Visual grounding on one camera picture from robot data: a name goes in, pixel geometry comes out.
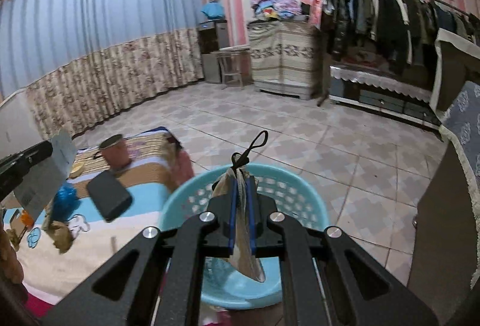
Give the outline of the black rectangular case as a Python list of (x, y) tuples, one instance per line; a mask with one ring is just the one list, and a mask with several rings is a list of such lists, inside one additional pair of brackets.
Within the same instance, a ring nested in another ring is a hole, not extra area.
[(90, 180), (86, 189), (99, 214), (106, 222), (117, 219), (133, 203), (132, 195), (108, 170)]

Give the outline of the clothes rack with dark garments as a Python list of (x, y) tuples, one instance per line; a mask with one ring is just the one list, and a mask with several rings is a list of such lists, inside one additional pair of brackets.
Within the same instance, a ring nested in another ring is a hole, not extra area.
[(436, 0), (323, 0), (320, 31), (335, 63), (377, 70), (429, 88), (445, 29), (479, 43), (479, 19)]

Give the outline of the small wooden stool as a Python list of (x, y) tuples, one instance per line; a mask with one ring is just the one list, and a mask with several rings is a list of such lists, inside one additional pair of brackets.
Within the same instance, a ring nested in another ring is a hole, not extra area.
[(249, 45), (228, 46), (212, 53), (220, 67), (220, 81), (223, 88), (233, 81), (237, 81), (241, 89), (244, 87), (240, 60), (243, 55), (250, 54), (250, 49)]

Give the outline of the blue bag potted plant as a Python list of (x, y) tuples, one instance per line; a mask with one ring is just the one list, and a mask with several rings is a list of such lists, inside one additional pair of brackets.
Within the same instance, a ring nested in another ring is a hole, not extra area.
[(224, 20), (225, 11), (219, 0), (207, 0), (207, 2), (201, 8), (202, 15), (207, 20)]

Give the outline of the low tv stand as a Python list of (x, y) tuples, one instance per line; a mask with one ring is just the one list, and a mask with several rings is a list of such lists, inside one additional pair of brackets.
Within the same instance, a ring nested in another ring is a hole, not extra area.
[(430, 98), (430, 91), (373, 69), (345, 64), (329, 67), (331, 101), (437, 130), (440, 121), (430, 107)]

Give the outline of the light blue plastic basket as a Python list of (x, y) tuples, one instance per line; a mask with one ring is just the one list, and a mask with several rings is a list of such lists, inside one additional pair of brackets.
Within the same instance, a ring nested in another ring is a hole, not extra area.
[[(180, 227), (188, 218), (207, 210), (213, 183), (227, 171), (220, 166), (181, 185), (163, 205), (160, 229)], [(308, 229), (321, 231), (329, 226), (329, 213), (316, 190), (300, 176), (272, 165), (250, 163), (247, 171), (256, 178), (260, 194), (275, 200), (277, 209), (297, 219)], [(206, 259), (201, 299), (227, 310), (250, 310), (281, 302), (279, 260), (261, 260), (265, 282), (259, 283), (236, 271), (228, 262)]]

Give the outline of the cloth covered cabinet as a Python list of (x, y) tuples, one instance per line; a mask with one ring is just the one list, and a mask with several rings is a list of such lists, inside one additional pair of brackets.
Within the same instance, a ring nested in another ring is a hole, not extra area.
[(251, 77), (257, 91), (311, 99), (320, 89), (320, 32), (302, 21), (252, 22), (247, 27)]

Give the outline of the used grey face mask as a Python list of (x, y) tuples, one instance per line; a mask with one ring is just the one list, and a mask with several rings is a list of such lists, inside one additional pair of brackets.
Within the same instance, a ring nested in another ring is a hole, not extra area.
[(261, 261), (255, 256), (257, 219), (254, 192), (257, 180), (248, 171), (247, 164), (250, 163), (250, 153), (264, 146), (268, 139), (269, 132), (262, 130), (244, 152), (233, 153), (230, 166), (212, 186), (214, 198), (225, 196), (229, 199), (226, 231), (231, 255), (225, 261), (237, 272), (259, 283), (265, 282), (266, 277)]

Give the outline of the pink metal cup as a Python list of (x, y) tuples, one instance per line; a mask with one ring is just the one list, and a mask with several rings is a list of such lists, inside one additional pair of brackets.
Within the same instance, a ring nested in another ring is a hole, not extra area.
[(96, 160), (100, 157), (115, 171), (127, 167), (132, 161), (125, 138), (121, 133), (113, 135), (99, 144), (93, 159)]

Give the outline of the small yellow bowl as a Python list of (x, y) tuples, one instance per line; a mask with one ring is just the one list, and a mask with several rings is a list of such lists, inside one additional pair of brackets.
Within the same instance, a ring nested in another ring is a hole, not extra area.
[(80, 177), (80, 175), (83, 173), (85, 170), (85, 164), (83, 162), (75, 162), (72, 165), (72, 169), (69, 174), (70, 179), (75, 179)]

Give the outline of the pile of folded clothes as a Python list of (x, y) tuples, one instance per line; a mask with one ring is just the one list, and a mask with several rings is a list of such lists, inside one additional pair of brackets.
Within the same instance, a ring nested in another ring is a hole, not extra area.
[(251, 0), (250, 7), (257, 20), (289, 20), (302, 14), (297, 0)]

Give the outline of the water dispenser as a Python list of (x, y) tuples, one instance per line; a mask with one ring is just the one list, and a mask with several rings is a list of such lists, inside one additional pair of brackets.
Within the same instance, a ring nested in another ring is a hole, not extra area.
[(230, 45), (228, 22), (226, 20), (210, 20), (197, 27), (202, 70), (204, 80), (221, 84), (221, 67), (216, 59), (216, 52)]

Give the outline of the brown crumpled paper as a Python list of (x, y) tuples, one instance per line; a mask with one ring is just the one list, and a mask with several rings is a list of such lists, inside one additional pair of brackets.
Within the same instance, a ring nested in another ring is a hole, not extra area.
[(53, 241), (55, 248), (60, 254), (65, 254), (70, 250), (74, 238), (69, 227), (64, 222), (53, 220), (43, 224), (42, 229)]

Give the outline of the blue patterned cloth cover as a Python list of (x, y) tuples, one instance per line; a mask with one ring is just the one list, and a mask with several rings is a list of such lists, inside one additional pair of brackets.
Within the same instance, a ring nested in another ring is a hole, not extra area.
[(439, 131), (455, 148), (467, 181), (476, 228), (476, 269), (470, 288), (479, 280), (479, 85), (467, 81), (445, 111)]

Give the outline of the blue and floral curtain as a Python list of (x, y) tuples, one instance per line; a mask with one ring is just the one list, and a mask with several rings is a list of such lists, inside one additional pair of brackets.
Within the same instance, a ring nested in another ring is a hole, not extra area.
[(1, 0), (1, 93), (40, 131), (82, 133), (203, 79), (201, 0)]

